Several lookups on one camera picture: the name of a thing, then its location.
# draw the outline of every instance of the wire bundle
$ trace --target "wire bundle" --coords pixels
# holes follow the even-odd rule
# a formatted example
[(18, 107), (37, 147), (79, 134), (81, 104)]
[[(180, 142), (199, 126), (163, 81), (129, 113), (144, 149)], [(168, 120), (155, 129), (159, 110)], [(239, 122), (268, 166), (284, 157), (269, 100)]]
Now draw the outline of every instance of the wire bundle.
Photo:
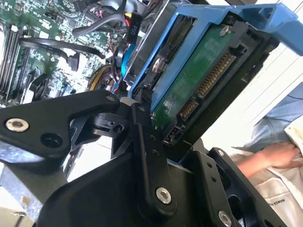
[(114, 81), (112, 80), (110, 67), (110, 65), (104, 65), (93, 74), (88, 83), (89, 91), (103, 89), (106, 86), (113, 86)]

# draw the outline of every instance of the motherboard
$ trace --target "motherboard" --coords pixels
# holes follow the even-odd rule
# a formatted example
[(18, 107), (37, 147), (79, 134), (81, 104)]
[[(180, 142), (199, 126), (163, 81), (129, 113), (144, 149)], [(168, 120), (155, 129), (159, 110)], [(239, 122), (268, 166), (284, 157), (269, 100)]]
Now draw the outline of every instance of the motherboard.
[[(75, 12), (66, 0), (0, 0), (1, 37), (0, 95), (1, 105), (18, 105), (31, 81), (43, 75), (48, 79), (45, 97), (53, 98), (83, 92), (89, 78), (112, 55), (120, 34), (94, 32), (80, 37), (72, 29), (89, 26), (101, 12), (96, 7)], [(106, 57), (80, 53), (79, 67), (72, 71), (62, 57), (41, 49), (19, 45), (21, 37), (48, 38), (99, 50)], [(67, 55), (74, 51), (64, 49)]]

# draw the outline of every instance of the screw hole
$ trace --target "screw hole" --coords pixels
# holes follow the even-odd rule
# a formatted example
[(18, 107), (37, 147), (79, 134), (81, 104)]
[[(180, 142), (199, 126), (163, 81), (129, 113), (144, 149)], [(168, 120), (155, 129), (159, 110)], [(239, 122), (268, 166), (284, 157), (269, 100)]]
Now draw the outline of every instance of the screw hole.
[(143, 111), (143, 112), (145, 112), (145, 108), (142, 107), (142, 106), (139, 106), (138, 109), (141, 110), (141, 111)]
[(159, 152), (158, 152), (157, 150), (152, 149), (151, 151), (152, 151), (152, 154), (153, 154), (153, 155), (159, 156)]
[(150, 139), (155, 141), (156, 140), (156, 137), (154, 137), (153, 135), (150, 135)]
[(119, 132), (122, 132), (124, 130), (124, 127), (123, 127), (123, 125), (116, 125), (114, 128), (113, 128), (113, 131), (115, 132), (115, 133), (119, 133)]
[(63, 144), (63, 139), (54, 133), (44, 133), (40, 140), (48, 148), (59, 148)]

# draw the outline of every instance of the screw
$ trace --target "screw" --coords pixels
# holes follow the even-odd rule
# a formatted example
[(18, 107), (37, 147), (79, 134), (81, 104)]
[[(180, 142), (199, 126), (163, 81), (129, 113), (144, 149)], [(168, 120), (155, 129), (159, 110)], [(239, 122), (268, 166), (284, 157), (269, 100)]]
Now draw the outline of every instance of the screw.
[(145, 112), (145, 109), (142, 106), (139, 106), (138, 109)]
[(224, 212), (224, 211), (219, 211), (218, 213), (219, 219), (222, 221), (222, 223), (226, 226), (226, 227), (231, 227), (232, 226), (232, 220), (230, 219), (230, 217)]
[(22, 211), (12, 213), (12, 215), (19, 217), (17, 222), (14, 225), (15, 227), (20, 227), (22, 220), (27, 216), (27, 214), (25, 212), (22, 212)]
[(29, 124), (20, 118), (11, 118), (6, 123), (5, 126), (8, 130), (15, 132), (24, 132), (29, 128)]
[(151, 151), (152, 151), (152, 154), (153, 154), (153, 155), (159, 156), (159, 152), (158, 152), (157, 150), (152, 149)]
[(229, 33), (230, 30), (231, 30), (231, 29), (230, 29), (229, 26), (224, 26), (224, 28), (222, 28), (222, 30), (221, 30), (221, 32), (220, 32), (220, 36), (221, 36), (221, 37), (226, 36), (226, 34)]
[(171, 202), (171, 195), (170, 192), (167, 191), (166, 188), (157, 188), (156, 190), (157, 198), (164, 204), (170, 204)]
[(152, 67), (152, 71), (153, 71), (153, 72), (156, 72), (156, 71), (157, 71), (158, 66), (159, 66), (159, 64), (160, 64), (160, 60), (161, 60), (161, 58), (158, 58), (158, 59), (156, 60), (156, 62), (154, 63), (154, 65), (153, 65), (153, 67)]
[(151, 113), (151, 119), (153, 120), (153, 119), (155, 119), (155, 117), (156, 117), (156, 113), (155, 113), (155, 112), (152, 112), (152, 113)]
[(218, 149), (218, 153), (219, 153), (220, 156), (224, 156), (223, 151), (221, 151), (221, 150), (219, 150), (219, 149)]
[(115, 100), (112, 96), (106, 96), (106, 98), (107, 98), (109, 101), (112, 101), (112, 102)]

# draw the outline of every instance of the cable connector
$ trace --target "cable connector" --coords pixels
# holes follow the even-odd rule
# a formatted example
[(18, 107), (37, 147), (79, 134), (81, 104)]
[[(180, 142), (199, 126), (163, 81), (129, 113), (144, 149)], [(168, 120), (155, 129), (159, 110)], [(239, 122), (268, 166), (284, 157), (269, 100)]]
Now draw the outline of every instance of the cable connector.
[(85, 9), (87, 9), (88, 6), (95, 4), (99, 1), (100, 0), (78, 0), (78, 1), (74, 1), (73, 4), (76, 12), (82, 12)]
[(79, 68), (80, 54), (75, 53), (73, 56), (69, 56), (67, 63), (72, 71), (77, 72)]

